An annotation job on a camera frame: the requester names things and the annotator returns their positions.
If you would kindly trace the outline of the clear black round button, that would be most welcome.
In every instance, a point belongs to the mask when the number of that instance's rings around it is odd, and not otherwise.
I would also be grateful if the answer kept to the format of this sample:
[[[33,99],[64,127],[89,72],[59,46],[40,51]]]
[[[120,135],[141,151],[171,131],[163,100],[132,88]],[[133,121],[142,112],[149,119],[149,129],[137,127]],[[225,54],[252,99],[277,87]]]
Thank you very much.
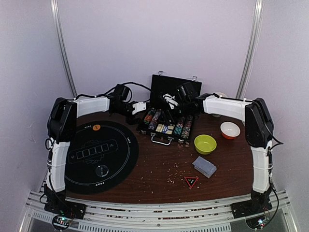
[[[95,169],[95,173],[98,177],[105,177],[109,173],[109,168],[106,165],[98,165]]]

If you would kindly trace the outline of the black poker chip case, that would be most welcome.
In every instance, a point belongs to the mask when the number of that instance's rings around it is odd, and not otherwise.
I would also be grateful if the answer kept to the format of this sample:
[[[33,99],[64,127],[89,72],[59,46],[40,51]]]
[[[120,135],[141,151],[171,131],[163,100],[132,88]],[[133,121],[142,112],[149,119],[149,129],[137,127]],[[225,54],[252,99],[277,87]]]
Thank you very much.
[[[150,100],[137,126],[141,134],[149,135],[152,142],[160,139],[190,144],[198,104],[194,99],[201,93],[202,83],[197,78],[183,79],[152,75]]]

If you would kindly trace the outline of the orange round button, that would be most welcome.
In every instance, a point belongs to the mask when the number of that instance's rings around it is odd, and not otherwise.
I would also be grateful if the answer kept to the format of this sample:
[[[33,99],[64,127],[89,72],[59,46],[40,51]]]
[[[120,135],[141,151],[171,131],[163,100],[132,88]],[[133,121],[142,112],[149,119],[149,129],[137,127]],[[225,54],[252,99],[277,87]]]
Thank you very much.
[[[101,126],[100,126],[99,124],[96,124],[96,125],[93,126],[92,129],[93,129],[94,131],[98,131],[98,130],[100,130],[100,128],[101,128]]]

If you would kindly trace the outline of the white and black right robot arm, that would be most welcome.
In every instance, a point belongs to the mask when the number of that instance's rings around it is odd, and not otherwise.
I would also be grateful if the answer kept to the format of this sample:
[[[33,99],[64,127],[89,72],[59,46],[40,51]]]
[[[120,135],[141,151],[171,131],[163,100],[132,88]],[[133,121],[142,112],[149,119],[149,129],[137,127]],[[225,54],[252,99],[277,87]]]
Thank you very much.
[[[175,115],[206,113],[238,119],[245,124],[245,138],[253,156],[253,185],[251,198],[231,204],[234,218],[252,216],[272,209],[269,195],[275,192],[272,184],[272,150],[274,124],[262,98],[233,99],[216,93],[198,95],[191,82],[176,88],[177,97],[168,92],[155,92],[157,102],[168,106]]]

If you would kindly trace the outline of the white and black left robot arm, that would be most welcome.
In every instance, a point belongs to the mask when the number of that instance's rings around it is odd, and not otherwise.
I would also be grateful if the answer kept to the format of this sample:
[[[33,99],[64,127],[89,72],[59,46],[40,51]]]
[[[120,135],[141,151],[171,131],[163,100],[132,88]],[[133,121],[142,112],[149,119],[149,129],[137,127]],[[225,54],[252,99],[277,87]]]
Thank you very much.
[[[134,117],[146,110],[147,102],[126,102],[123,94],[130,89],[125,83],[118,84],[99,95],[80,94],[73,99],[56,99],[47,122],[48,138],[45,147],[49,150],[47,159],[47,180],[44,194],[47,197],[44,209],[56,217],[71,220],[83,219],[86,205],[67,201],[65,165],[68,149],[76,133],[77,119],[81,116],[110,112],[126,117]]]

